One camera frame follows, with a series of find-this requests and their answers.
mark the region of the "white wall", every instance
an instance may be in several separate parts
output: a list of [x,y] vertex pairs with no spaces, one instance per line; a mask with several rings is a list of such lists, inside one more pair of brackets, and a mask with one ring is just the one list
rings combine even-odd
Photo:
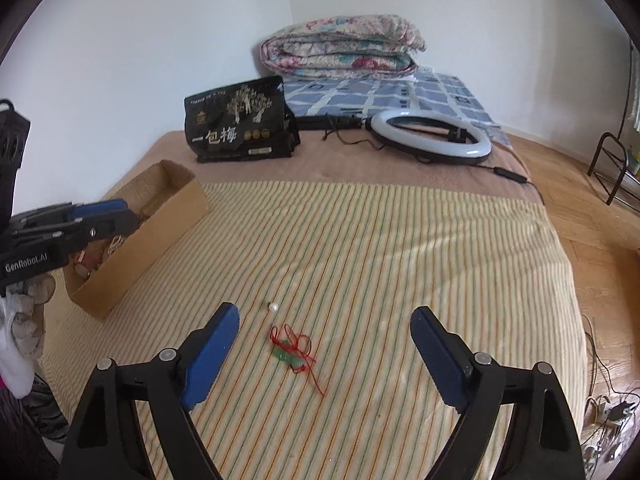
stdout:
[[95,200],[162,134],[187,95],[258,75],[252,47],[289,0],[45,0],[0,66],[31,120],[14,211]]
[[395,13],[414,21],[421,62],[460,76],[495,121],[591,158],[616,130],[628,36],[602,0],[290,0],[295,22]]

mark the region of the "yellow striped fabric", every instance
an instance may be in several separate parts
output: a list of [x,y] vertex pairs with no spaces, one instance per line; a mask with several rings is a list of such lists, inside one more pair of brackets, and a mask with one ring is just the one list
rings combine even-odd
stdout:
[[[550,362],[580,430],[582,323],[569,261],[542,206],[361,184],[205,190],[212,213],[105,322],[58,283],[43,366],[65,415],[99,358],[148,360],[231,301],[238,338],[191,413],[225,479],[422,479],[457,420],[409,335],[411,312],[425,304],[472,351],[515,367]],[[266,301],[280,305],[277,314]],[[284,322],[312,339],[324,397],[271,354],[270,327]],[[139,412],[156,475],[170,478],[148,406]],[[491,476],[508,415],[503,408],[479,478]]]

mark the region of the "white light ring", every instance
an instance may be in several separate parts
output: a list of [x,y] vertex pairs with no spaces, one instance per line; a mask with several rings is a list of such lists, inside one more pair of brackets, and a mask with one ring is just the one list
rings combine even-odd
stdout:
[[[477,142],[473,144],[459,144],[448,140],[430,139],[408,132],[402,128],[396,128],[387,121],[398,117],[416,117],[419,119],[432,119],[443,123],[452,124],[469,132]],[[371,119],[372,129],[379,135],[389,140],[421,150],[423,152],[438,153],[445,156],[457,156],[460,158],[480,158],[491,153],[491,140],[480,128],[473,126],[468,121],[457,117],[451,117],[431,110],[408,110],[407,108],[391,108],[375,114]]]

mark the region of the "blue gripper pad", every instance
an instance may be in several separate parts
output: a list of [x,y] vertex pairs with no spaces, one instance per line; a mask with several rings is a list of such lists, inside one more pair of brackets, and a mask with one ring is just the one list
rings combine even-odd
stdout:
[[[425,313],[425,307],[414,310],[409,323],[411,338],[429,371],[436,388],[447,406],[461,413],[468,404],[465,395],[465,375],[441,337],[448,337],[433,313]],[[438,327],[430,321],[433,317]]]
[[240,329],[238,307],[232,305],[226,311],[197,357],[187,368],[182,392],[182,404],[191,411],[209,395],[220,368],[231,349]]
[[102,202],[93,202],[91,204],[83,204],[76,207],[67,217],[67,221],[74,220],[76,218],[82,218],[85,216],[99,215],[103,213],[109,213],[111,211],[122,211],[128,209],[129,206],[121,198],[114,198],[113,200],[103,200]]

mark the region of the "tree illustration on bag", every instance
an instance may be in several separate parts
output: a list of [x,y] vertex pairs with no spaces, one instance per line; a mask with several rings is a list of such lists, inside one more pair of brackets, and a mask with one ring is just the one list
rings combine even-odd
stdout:
[[240,122],[241,116],[248,114],[256,114],[254,123],[259,123],[262,114],[270,107],[271,99],[247,85],[242,85],[226,105],[226,111],[236,117],[236,124]]

